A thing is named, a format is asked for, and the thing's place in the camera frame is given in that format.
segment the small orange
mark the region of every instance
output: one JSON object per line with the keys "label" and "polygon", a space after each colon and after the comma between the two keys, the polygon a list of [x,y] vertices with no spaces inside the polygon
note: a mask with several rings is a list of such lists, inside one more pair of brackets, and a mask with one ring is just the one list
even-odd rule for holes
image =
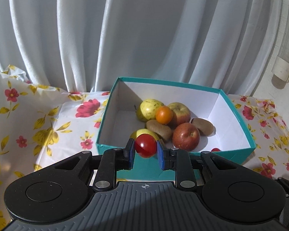
{"label": "small orange", "polygon": [[155,119],[160,124],[168,124],[173,117],[173,111],[167,106],[161,106],[155,113]]}

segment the white wall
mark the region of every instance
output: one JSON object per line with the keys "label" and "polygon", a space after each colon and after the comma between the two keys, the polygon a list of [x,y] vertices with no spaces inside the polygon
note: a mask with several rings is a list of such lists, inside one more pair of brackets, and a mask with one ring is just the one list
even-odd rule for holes
{"label": "white wall", "polygon": [[276,38],[276,43],[264,72],[264,75],[257,87],[253,97],[258,99],[273,99],[277,112],[284,118],[288,128],[289,128],[289,83],[285,83],[278,79],[271,72],[274,65],[276,56],[279,52],[281,41],[284,36],[286,21],[289,9],[289,0],[283,0],[280,25],[278,29],[278,34]]}

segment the brown kiwi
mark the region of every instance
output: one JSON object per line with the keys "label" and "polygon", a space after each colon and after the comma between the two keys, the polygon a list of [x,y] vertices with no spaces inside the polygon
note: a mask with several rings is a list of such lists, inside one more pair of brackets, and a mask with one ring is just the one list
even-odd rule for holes
{"label": "brown kiwi", "polygon": [[194,118],[192,119],[192,124],[195,125],[196,128],[198,128],[200,134],[202,136],[209,136],[214,131],[214,126],[211,122],[202,119],[202,118]]}
{"label": "brown kiwi", "polygon": [[157,120],[147,121],[146,128],[158,134],[164,141],[168,141],[171,139],[171,128],[166,125],[160,124]]}

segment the curtain fold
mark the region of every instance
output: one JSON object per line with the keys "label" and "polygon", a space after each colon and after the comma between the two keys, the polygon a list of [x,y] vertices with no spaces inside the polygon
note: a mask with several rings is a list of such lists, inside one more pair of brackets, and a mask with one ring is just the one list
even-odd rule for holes
{"label": "curtain fold", "polygon": [[0,71],[69,91],[118,76],[249,95],[275,40],[282,0],[0,0]]}

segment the cardboard box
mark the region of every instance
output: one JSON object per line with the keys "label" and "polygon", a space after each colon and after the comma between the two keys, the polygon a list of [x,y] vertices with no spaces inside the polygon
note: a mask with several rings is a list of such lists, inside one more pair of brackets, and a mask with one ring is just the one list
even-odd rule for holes
{"label": "cardboard box", "polygon": [[[139,121],[135,113],[135,108],[145,99],[156,99],[165,105],[181,102],[190,109],[192,118],[204,118],[214,125],[215,134],[201,136],[193,154],[199,155],[201,151],[217,147],[221,150],[219,155],[241,164],[255,149],[255,142],[244,120],[222,90],[187,83],[121,77],[111,90],[101,123],[96,141],[99,154],[114,147],[124,148],[133,131],[145,128],[145,123]],[[136,154],[134,168],[119,171],[117,177],[174,180],[175,173],[161,171],[156,155],[144,159]]]}

